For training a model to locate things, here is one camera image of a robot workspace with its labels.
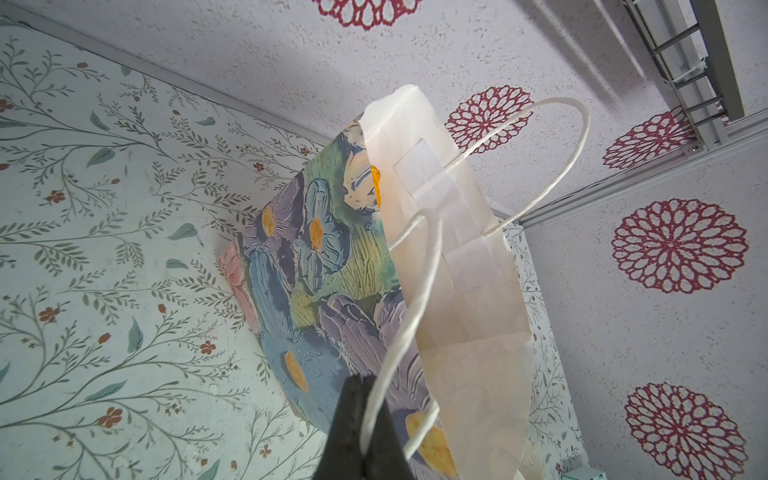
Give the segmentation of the long twisted orange bread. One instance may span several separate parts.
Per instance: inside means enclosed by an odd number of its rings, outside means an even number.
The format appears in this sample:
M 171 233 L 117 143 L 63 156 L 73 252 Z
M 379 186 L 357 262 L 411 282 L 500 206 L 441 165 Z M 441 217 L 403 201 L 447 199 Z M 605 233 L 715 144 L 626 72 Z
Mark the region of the long twisted orange bread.
M 371 176 L 373 180 L 374 185 L 374 194 L 376 199 L 376 205 L 378 208 L 381 207 L 381 190 L 380 190 L 380 179 L 381 179 L 381 173 L 378 168 L 375 166 L 371 167 Z

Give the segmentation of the floral paper gift bag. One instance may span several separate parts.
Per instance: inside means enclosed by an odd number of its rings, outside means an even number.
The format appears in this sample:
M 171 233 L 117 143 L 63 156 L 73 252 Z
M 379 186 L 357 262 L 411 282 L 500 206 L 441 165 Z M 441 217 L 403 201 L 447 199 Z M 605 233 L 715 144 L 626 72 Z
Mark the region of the floral paper gift bag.
M 505 88 L 442 121 L 403 86 L 369 104 L 219 260 L 293 412 L 328 437 L 345 380 L 374 375 L 361 447 L 386 405 L 413 479 L 543 475 L 508 221 L 468 164 L 536 108 Z

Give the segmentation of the black wall shelf rack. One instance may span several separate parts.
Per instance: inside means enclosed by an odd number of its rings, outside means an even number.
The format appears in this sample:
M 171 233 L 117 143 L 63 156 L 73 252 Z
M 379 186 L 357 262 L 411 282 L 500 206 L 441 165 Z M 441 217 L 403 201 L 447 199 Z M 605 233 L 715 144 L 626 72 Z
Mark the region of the black wall shelf rack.
M 714 0 L 623 3 L 704 150 L 729 142 L 725 122 L 745 116 Z

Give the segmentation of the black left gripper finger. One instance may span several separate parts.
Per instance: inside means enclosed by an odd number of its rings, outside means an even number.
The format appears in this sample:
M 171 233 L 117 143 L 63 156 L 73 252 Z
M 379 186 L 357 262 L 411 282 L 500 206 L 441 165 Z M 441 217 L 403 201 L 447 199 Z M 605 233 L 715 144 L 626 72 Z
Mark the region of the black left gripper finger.
M 367 400 L 376 377 L 348 377 L 341 391 L 314 480 L 413 480 L 414 475 L 386 405 L 380 409 L 368 447 L 361 447 Z

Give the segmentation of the mint green box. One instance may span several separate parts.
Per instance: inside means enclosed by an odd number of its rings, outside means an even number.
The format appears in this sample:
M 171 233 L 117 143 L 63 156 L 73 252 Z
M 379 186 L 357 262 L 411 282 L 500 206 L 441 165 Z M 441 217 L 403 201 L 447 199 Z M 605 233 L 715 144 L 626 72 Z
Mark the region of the mint green box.
M 564 472 L 561 480 L 608 480 L 608 477 L 604 471 L 584 465 Z

